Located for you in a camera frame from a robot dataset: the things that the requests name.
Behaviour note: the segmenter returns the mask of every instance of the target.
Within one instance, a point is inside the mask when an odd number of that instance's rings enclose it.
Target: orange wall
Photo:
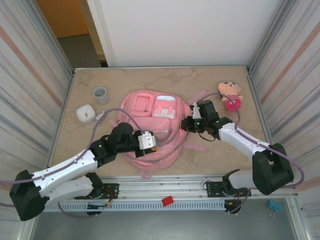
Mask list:
[[[88,34],[78,0],[36,0],[57,39]]]

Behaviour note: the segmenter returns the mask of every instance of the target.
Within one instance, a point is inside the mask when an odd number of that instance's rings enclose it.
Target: pink plush doll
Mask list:
[[[235,103],[237,109],[241,108],[241,100],[244,99],[244,96],[238,96],[238,93],[241,91],[241,87],[239,87],[236,83],[232,81],[221,82],[218,85],[219,93],[227,95],[232,101]],[[226,97],[221,99],[225,102],[225,108],[229,111],[235,111],[235,105]]]

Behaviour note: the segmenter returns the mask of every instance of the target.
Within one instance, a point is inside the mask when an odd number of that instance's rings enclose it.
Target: doll head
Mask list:
[[[221,94],[224,95],[235,95],[238,96],[238,93],[241,91],[241,87],[239,87],[236,83],[232,81],[224,81],[219,83],[218,90]]]

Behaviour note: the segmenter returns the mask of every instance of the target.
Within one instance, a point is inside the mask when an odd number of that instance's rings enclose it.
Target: blue clip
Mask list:
[[[278,213],[280,213],[284,210],[280,203],[277,203],[276,201],[273,201],[273,200],[269,200],[268,208],[270,208]]]

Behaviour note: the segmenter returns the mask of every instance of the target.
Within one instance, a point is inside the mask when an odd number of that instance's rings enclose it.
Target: red block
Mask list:
[[[168,205],[170,205],[170,204],[173,204],[174,202],[175,202],[175,201],[174,201],[174,199],[172,198],[172,196],[168,196],[168,197],[162,199],[162,203],[163,203],[163,206],[164,206],[164,207],[166,207],[166,206],[168,206]]]

